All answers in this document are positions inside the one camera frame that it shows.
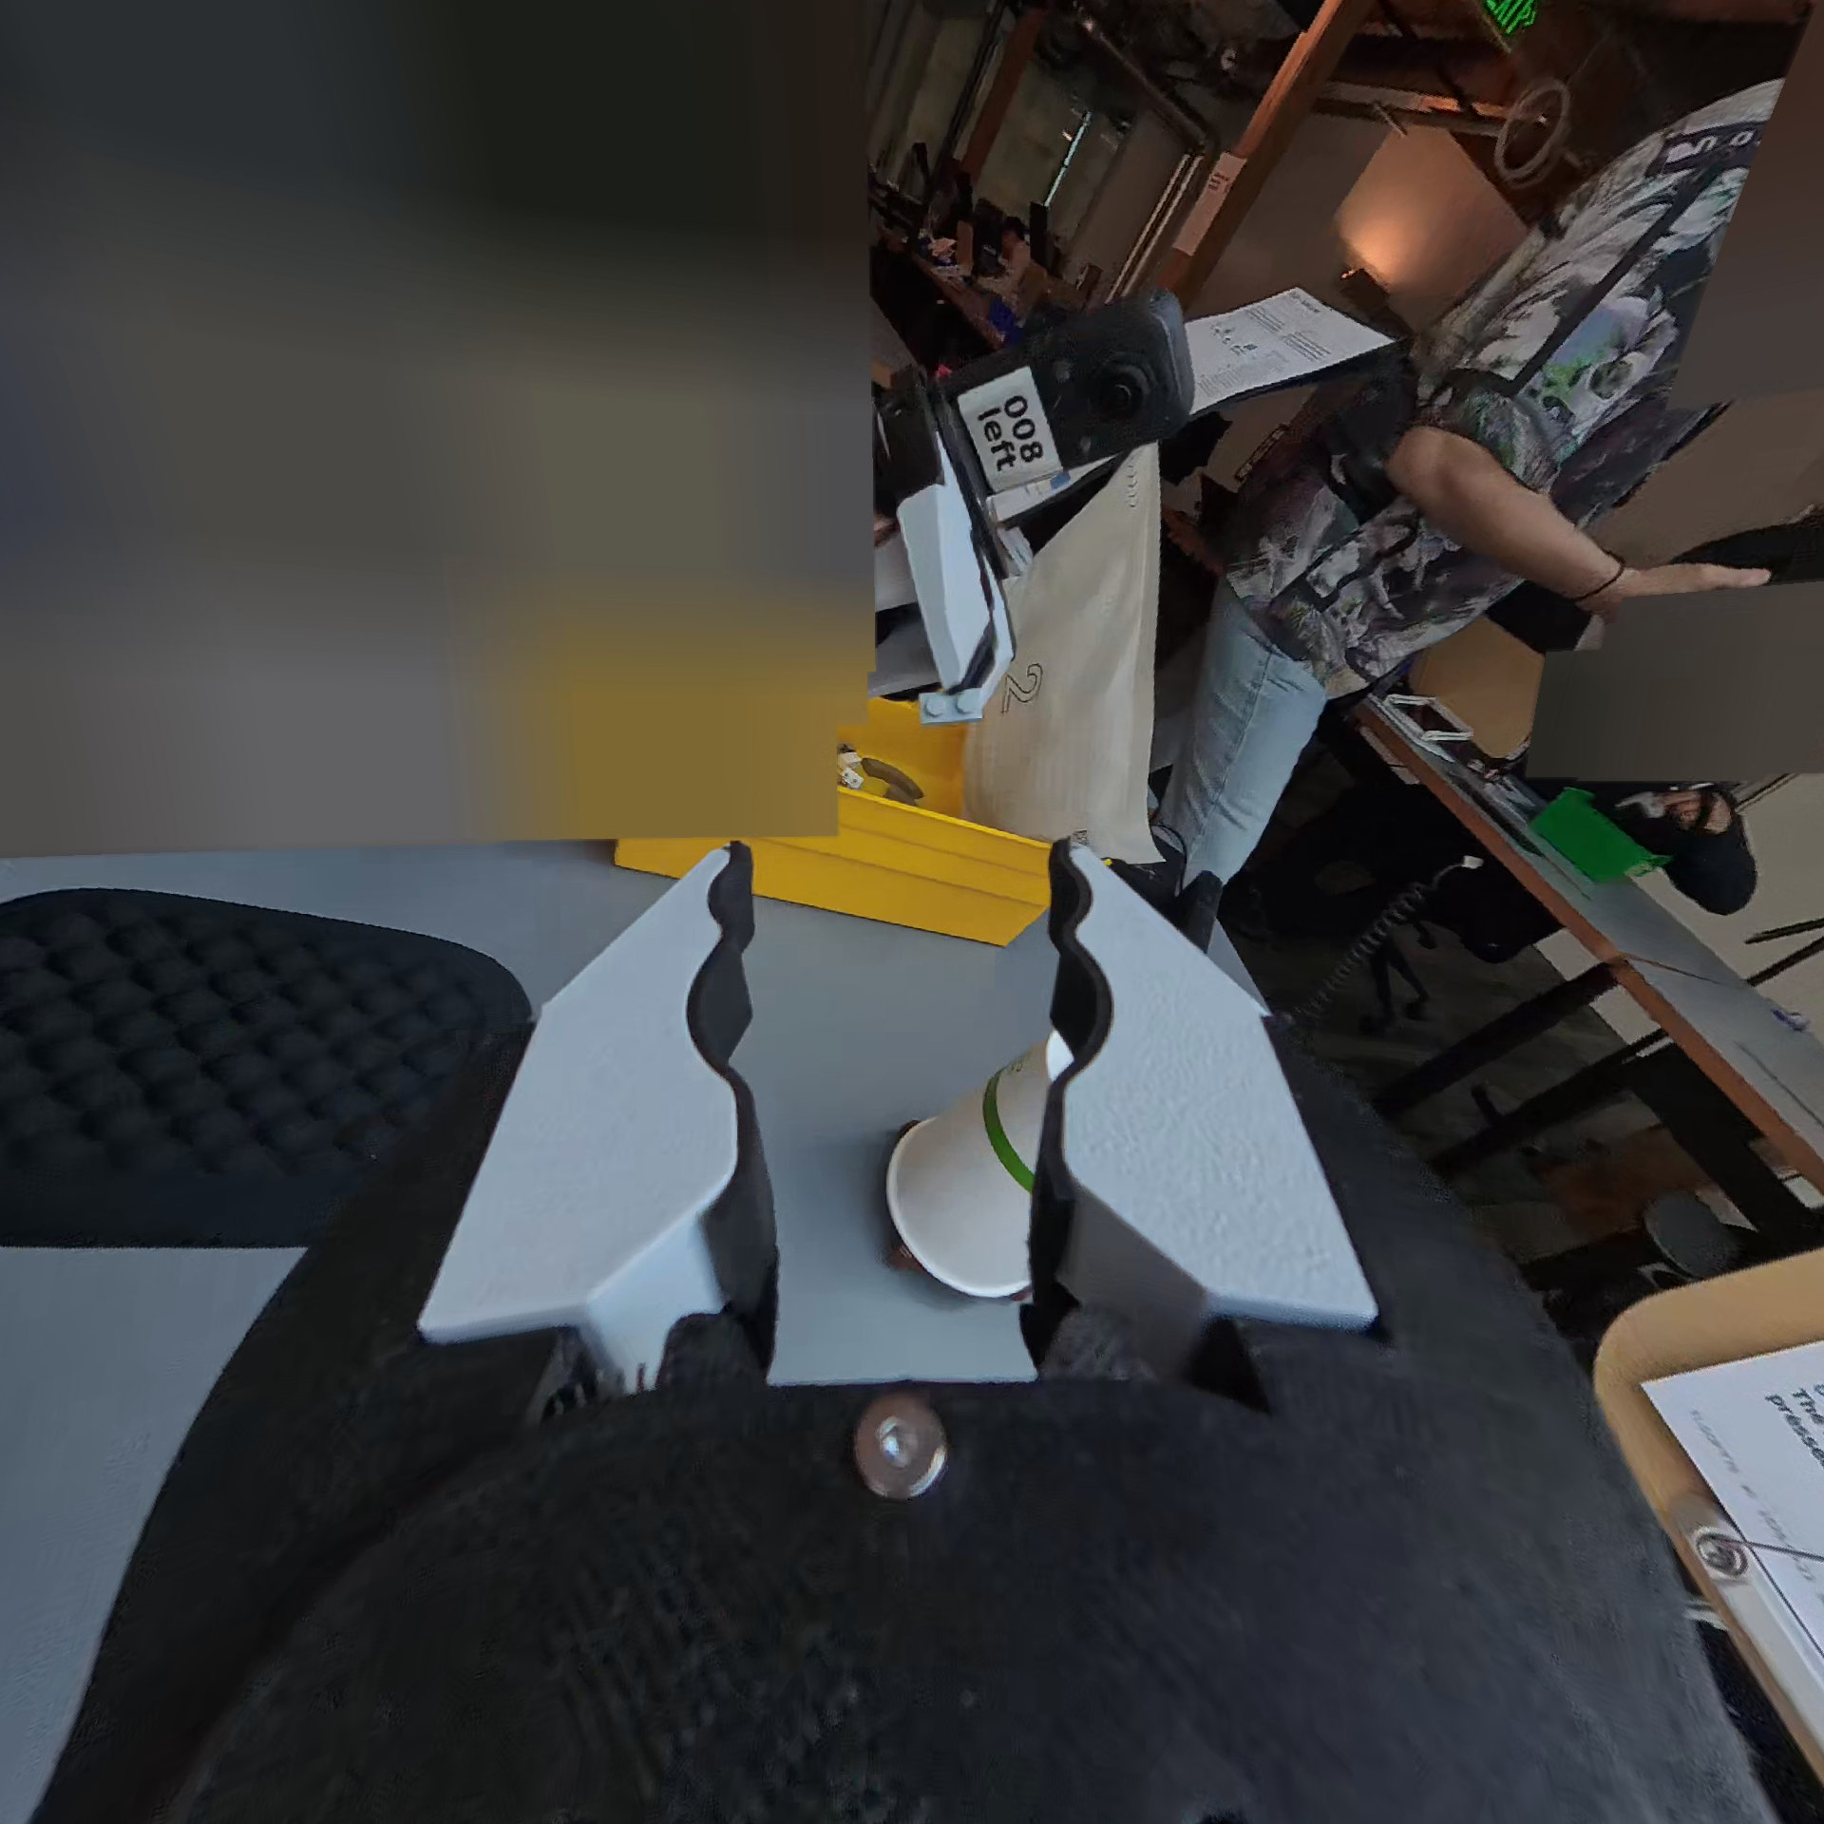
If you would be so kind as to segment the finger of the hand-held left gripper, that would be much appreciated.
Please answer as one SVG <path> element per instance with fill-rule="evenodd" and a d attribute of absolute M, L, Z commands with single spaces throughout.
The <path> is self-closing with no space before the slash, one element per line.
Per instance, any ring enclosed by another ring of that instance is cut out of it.
<path fill-rule="evenodd" d="M 893 629 L 893 691 L 991 701 L 1013 666 L 1005 547 L 957 483 L 900 502 L 900 546 L 920 629 Z"/>

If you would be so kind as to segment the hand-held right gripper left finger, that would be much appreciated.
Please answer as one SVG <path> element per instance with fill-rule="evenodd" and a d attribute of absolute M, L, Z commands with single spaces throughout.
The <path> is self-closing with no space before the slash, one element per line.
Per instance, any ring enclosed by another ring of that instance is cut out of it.
<path fill-rule="evenodd" d="M 419 1313 L 462 1348 L 579 1334 L 609 1386 L 659 1386 L 687 1319 L 775 1354 L 783 1239 L 741 1041 L 751 853 L 722 844 L 542 1014 Z"/>

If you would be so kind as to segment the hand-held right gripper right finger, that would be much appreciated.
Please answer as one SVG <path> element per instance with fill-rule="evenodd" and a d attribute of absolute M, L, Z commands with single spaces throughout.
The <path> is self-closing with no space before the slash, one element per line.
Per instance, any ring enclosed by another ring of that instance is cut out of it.
<path fill-rule="evenodd" d="M 1207 1379 L 1243 1327 L 1377 1334 L 1379 1309 L 1266 1008 L 1085 840 L 1049 855 L 1051 1036 L 1022 1340 Z"/>

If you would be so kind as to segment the yellow plastic bin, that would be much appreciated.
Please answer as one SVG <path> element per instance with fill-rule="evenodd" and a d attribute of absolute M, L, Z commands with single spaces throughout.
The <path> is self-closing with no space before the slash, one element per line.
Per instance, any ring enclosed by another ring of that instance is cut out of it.
<path fill-rule="evenodd" d="M 911 701 L 874 697 L 842 741 L 900 763 L 925 800 L 900 808 L 835 786 L 830 836 L 748 836 L 761 897 L 984 946 L 1011 946 L 1049 910 L 1049 844 L 964 814 L 964 726 L 925 726 Z"/>

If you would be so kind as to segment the grey desk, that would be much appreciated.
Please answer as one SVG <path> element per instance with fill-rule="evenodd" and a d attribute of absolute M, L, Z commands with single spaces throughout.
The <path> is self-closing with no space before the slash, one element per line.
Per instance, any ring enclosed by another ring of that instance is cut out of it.
<path fill-rule="evenodd" d="M 542 1008 L 659 896 L 582 844 L 126 853 L 3 860 L 3 897 L 126 886 L 462 943 Z M 893 1134 L 1018 1060 L 1054 948 L 754 904 L 754 1094 L 783 1221 L 775 1379 L 1011 1379 L 1018 1322 L 881 1262 Z M 295 1251 L 3 1251 L 0 1271 L 0 1789 L 31 1818 L 151 1497 Z"/>

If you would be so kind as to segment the beige printed paper bag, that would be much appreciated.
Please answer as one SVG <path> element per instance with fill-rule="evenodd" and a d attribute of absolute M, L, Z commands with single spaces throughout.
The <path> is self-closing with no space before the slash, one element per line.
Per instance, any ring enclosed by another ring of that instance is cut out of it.
<path fill-rule="evenodd" d="M 1126 453 L 1018 580 L 1013 662 L 967 740 L 967 817 L 1152 866 L 1162 475 Z"/>

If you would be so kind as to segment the white printed paper sheet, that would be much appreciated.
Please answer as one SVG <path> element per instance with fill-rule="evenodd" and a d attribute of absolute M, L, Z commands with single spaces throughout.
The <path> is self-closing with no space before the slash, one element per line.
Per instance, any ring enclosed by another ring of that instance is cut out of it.
<path fill-rule="evenodd" d="M 1320 303 L 1303 285 L 1290 285 L 1247 308 L 1185 319 L 1185 352 L 1193 366 L 1191 418 L 1204 418 L 1278 387 L 1311 387 L 1320 374 L 1402 352 L 1402 340 Z"/>

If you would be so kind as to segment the white paper cup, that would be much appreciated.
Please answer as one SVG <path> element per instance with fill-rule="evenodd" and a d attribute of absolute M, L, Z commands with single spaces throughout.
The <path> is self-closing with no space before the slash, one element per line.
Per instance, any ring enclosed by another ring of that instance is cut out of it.
<path fill-rule="evenodd" d="M 881 1173 L 900 1251 L 970 1301 L 1032 1290 L 1032 1204 L 1051 1086 L 1072 1062 L 1058 1036 L 997 1069 L 942 1115 L 911 1121 Z"/>

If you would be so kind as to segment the black textured mat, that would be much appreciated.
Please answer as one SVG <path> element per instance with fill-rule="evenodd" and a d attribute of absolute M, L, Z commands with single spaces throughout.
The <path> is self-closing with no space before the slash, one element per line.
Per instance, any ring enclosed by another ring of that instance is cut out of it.
<path fill-rule="evenodd" d="M 0 1239 L 279 1251 L 528 1028 L 504 964 L 421 932 L 69 886 L 0 909 Z"/>

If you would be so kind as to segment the wooden clipboard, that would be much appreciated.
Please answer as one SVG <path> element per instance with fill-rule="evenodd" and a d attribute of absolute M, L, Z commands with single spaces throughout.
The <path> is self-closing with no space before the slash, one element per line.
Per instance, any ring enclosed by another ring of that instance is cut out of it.
<path fill-rule="evenodd" d="M 1824 1654 L 1774 1615 L 1701 1475 L 1657 1415 L 1648 1379 L 1824 1340 L 1824 1255 L 1668 1289 L 1626 1309 L 1595 1350 L 1595 1402 L 1696 1600 L 1730 1634 L 1811 1772 L 1824 1768 Z"/>

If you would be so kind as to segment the green plastic box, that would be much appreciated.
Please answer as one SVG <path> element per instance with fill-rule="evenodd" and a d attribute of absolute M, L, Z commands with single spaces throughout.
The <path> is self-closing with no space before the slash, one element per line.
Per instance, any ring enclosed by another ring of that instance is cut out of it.
<path fill-rule="evenodd" d="M 1557 853 L 1588 883 L 1648 876 L 1668 866 L 1611 822 L 1584 786 L 1557 790 L 1532 817 L 1527 836 Z"/>

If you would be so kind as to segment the long wooden table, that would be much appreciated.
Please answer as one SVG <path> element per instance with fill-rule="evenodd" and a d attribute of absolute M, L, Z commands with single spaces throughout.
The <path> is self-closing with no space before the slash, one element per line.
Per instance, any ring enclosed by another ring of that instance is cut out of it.
<path fill-rule="evenodd" d="M 1824 1052 L 1815 1036 L 1789 1028 L 1755 983 L 1642 886 L 1588 883 L 1557 853 L 1538 853 L 1527 831 L 1494 814 L 1464 763 L 1410 740 L 1379 701 L 1350 707 L 1345 726 L 1379 763 L 1425 786 L 1588 948 L 1584 987 L 1557 983 L 1544 998 L 1557 1014 L 1626 992 L 1780 1163 L 1822 1188 Z"/>

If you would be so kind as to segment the white sheet with text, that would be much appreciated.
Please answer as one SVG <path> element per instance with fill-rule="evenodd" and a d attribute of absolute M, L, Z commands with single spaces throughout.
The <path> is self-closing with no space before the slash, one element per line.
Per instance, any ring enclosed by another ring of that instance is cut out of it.
<path fill-rule="evenodd" d="M 1648 1379 L 1774 1615 L 1824 1652 L 1824 1348 Z"/>

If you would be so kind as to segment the round wall wheel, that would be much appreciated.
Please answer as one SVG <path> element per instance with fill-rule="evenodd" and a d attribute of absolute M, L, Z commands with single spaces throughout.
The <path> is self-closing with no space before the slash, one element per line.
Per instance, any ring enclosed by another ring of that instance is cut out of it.
<path fill-rule="evenodd" d="M 1489 170 L 1504 188 L 1532 188 L 1568 147 L 1572 83 L 1549 75 L 1527 83 L 1497 124 Z"/>

